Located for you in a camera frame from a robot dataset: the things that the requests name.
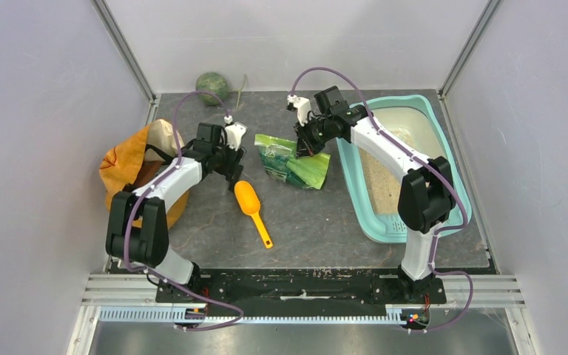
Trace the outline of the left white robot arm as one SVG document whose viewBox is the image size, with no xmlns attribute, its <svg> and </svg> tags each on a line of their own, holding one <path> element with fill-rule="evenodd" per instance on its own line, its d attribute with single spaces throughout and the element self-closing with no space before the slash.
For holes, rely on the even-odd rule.
<svg viewBox="0 0 568 355">
<path fill-rule="evenodd" d="M 224 176 L 230 190 L 234 188 L 243 171 L 242 139 L 247 131 L 238 122 L 201 123 L 180 157 L 170 160 L 157 177 L 131 192 L 117 192 L 109 210 L 107 254 L 155 270 L 175 281 L 174 292 L 183 301 L 197 300 L 203 290 L 198 266 L 171 249 L 166 216 L 174 203 L 213 172 Z"/>
</svg>

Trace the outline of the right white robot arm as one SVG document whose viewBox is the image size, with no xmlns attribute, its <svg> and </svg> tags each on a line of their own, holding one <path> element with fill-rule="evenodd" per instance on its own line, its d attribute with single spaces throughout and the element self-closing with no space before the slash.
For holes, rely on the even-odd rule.
<svg viewBox="0 0 568 355">
<path fill-rule="evenodd" d="M 327 142 L 339 138 L 366 151 L 401 180 L 398 214 L 407 227 L 407 242 L 397 271 L 397 292 L 405 302 L 417 302 L 434 279 L 430 253 L 436 232 L 458 201 L 450 162 L 416 151 L 381 127 L 365 102 L 350 106 L 336 86 L 318 92 L 314 100 L 318 115 L 309 99 L 287 97 L 287 110 L 297 115 L 296 157 L 318 155 Z"/>
</svg>

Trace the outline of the green cat litter bag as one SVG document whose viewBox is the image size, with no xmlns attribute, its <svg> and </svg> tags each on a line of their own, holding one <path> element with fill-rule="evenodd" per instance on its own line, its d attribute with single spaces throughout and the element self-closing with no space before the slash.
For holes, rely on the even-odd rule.
<svg viewBox="0 0 568 355">
<path fill-rule="evenodd" d="M 254 145 L 269 177 L 299 189 L 323 188 L 331 160 L 329 154 L 296 158 L 295 142 L 264 134 L 255 135 Z"/>
</svg>

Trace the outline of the orange plastic scoop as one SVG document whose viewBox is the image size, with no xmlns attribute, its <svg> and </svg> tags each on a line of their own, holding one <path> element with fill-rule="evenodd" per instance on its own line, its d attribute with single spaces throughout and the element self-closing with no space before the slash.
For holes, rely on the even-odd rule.
<svg viewBox="0 0 568 355">
<path fill-rule="evenodd" d="M 261 204 L 252 185 L 245 180 L 239 180 L 234 185 L 234 195 L 243 214 L 249 216 L 266 249 L 271 249 L 274 243 L 260 216 Z"/>
</svg>

